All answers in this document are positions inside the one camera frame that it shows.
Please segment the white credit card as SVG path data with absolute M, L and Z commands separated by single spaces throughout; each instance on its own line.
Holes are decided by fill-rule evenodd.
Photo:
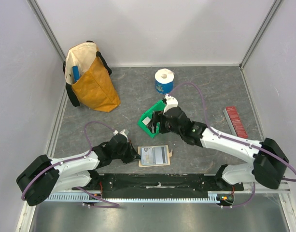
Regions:
M 168 154 L 166 146 L 158 146 L 154 148 L 155 150 L 155 163 L 157 165 L 168 163 Z

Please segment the beige leather card holder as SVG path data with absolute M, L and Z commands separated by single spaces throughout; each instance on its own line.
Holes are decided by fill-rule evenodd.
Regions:
M 139 167 L 169 166 L 172 151 L 168 145 L 139 146 Z

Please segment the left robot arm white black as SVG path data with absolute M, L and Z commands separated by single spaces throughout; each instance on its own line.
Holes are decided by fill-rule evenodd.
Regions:
M 105 167 L 113 160 L 128 164 L 140 159 L 126 135 L 118 133 L 110 141 L 94 146 L 84 153 L 68 158 L 38 156 L 16 179 L 22 191 L 22 200 L 36 206 L 51 194 L 76 187 L 90 190 L 99 186 L 96 169 Z

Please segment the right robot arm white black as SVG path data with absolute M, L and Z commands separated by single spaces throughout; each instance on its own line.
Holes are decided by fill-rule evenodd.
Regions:
M 190 120 L 180 107 L 166 112 L 154 111 L 151 117 L 143 118 L 143 123 L 153 135 L 173 132 L 189 145 L 218 150 L 243 160 L 243 164 L 225 164 L 219 168 L 214 178 L 219 190 L 254 181 L 266 188 L 278 189 L 289 162 L 273 139 L 266 138 L 261 142 L 222 133 Z

